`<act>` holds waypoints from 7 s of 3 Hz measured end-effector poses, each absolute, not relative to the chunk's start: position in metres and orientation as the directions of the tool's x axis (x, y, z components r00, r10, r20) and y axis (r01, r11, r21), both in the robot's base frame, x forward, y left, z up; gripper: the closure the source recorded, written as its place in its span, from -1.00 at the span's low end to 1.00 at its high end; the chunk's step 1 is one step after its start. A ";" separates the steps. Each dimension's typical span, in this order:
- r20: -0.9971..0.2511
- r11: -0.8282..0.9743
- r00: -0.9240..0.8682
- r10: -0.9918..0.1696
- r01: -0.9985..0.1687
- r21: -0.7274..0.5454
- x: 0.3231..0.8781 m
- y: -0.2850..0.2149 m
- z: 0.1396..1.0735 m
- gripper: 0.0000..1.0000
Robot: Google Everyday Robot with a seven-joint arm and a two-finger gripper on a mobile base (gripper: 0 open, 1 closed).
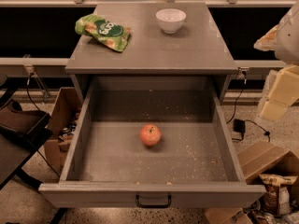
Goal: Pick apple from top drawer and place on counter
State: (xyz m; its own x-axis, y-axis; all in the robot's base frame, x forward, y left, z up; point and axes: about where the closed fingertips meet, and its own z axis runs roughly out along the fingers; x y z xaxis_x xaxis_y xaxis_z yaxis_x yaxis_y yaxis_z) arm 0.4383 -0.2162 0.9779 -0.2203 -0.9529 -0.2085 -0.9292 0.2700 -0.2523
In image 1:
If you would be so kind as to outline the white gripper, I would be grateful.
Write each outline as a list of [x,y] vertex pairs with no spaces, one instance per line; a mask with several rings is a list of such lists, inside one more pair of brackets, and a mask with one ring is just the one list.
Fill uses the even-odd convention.
[[299,99],[299,2],[253,47],[261,51],[275,50],[277,59],[292,63],[279,71],[271,70],[263,87],[259,118],[276,121]]

